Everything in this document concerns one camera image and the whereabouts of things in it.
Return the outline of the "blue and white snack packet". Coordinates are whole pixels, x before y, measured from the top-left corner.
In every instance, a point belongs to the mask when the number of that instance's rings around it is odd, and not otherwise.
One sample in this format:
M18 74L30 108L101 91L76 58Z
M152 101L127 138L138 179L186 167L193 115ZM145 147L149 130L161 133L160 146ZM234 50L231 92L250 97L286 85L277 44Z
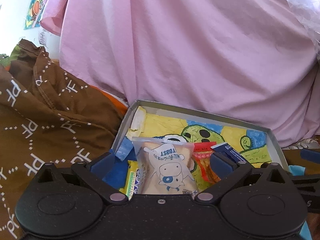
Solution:
M229 143L223 142L211 147L213 150L212 155L210 156L210 163L217 164L218 162L227 163L238 163L239 161L246 162L247 160L236 151Z

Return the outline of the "red snack packet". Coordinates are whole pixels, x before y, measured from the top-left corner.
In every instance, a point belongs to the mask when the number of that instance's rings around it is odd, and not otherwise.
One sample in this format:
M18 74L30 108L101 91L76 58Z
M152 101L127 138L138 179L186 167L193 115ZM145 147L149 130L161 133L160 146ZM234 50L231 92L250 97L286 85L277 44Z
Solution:
M212 170L210 166L210 158L214 152L212 146L217 143L214 142L195 142L192 159L200 168L200 174L204 181L215 184L220 181L219 176Z

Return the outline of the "toast bread clear packet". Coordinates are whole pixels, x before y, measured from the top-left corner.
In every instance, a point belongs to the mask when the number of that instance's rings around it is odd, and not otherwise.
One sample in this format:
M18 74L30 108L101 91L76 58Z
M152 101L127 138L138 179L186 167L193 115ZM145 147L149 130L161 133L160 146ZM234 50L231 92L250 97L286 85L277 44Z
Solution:
M158 138L133 137L140 181L139 194L190 194L197 185L189 166L194 145Z

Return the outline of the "yellow candy packet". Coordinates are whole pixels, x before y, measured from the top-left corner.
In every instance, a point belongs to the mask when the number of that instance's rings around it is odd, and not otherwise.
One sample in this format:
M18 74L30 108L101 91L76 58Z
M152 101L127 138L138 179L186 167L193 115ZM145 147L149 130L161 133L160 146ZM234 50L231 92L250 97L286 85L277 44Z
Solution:
M127 170L125 186L120 188L120 192L131 199L132 196L138 192L140 185L140 170L137 161L128 160L127 163L129 168Z

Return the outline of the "grey box with frog drawing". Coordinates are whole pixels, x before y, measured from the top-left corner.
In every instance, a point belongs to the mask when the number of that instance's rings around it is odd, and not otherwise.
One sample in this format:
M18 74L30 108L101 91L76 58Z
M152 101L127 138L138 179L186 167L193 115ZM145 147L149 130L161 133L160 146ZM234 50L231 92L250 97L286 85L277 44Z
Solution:
M116 161L106 177L115 188L125 186L128 160L137 161L132 143L133 137L158 138L170 141L227 142L254 167L260 167L264 153L272 162L288 168L284 154L273 133L264 127L225 118L201 111L169 106L150 101L137 101L129 108L113 143ZM191 158L190 172L200 193L214 184L204 181L200 168Z

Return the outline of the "colourful cartoon blanket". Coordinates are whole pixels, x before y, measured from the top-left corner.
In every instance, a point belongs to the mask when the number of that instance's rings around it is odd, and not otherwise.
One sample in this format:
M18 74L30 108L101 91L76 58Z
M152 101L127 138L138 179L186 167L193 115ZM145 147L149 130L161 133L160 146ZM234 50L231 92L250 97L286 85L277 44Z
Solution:
M312 157L301 157L301 150L316 152ZM319 135L302 139L290 146L282 148L289 171L294 176L319 174ZM319 239L319 213L308 213L306 224L302 229L305 239Z

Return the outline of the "brown PF patterned cloth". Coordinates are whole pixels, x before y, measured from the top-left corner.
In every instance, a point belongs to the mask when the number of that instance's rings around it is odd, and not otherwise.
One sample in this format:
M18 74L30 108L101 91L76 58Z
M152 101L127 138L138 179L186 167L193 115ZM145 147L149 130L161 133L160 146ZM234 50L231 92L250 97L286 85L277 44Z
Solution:
M126 110L30 41L1 59L1 239L21 237L15 206L41 166L69 167L104 154Z

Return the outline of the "pink bed sheet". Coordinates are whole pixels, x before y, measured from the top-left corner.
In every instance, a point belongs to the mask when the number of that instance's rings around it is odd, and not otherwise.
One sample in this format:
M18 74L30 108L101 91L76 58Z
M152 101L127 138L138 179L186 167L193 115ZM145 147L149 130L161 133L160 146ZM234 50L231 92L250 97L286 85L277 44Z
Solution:
M128 103L150 100L319 133L319 67L285 0L44 0L60 66Z

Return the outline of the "clear plastic bag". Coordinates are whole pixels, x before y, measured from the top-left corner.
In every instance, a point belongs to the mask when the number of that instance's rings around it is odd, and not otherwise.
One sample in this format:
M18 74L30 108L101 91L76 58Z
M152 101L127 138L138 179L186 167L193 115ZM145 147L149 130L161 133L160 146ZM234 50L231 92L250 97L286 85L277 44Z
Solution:
M319 0L285 0L319 50Z

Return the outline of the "colourful wall poster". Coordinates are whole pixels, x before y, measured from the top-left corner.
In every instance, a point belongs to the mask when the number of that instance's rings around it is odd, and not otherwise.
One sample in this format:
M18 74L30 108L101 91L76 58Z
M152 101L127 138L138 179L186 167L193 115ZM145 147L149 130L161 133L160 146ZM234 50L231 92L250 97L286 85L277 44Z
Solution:
M40 27L44 0L31 0L24 22L24 30Z

